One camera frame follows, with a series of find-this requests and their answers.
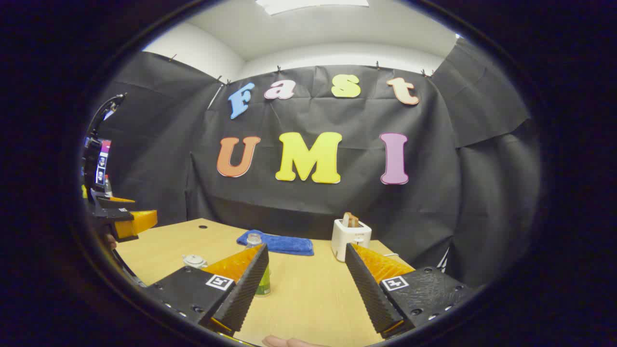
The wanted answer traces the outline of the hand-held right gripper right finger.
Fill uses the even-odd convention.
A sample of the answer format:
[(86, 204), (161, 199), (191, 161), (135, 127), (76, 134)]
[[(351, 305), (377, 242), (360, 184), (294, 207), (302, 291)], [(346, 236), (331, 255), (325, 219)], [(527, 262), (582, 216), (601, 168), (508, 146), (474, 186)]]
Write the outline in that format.
[(384, 339), (440, 318), (475, 293), (436, 267), (414, 269), (353, 243), (346, 245), (345, 263)]

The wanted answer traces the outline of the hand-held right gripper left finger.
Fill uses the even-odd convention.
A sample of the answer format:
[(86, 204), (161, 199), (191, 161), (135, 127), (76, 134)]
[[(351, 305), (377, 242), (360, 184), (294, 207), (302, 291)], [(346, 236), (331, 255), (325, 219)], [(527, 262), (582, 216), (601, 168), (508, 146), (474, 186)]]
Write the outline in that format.
[(184, 320), (233, 336), (268, 264), (268, 246), (258, 244), (205, 268), (184, 266), (146, 287), (145, 294)]

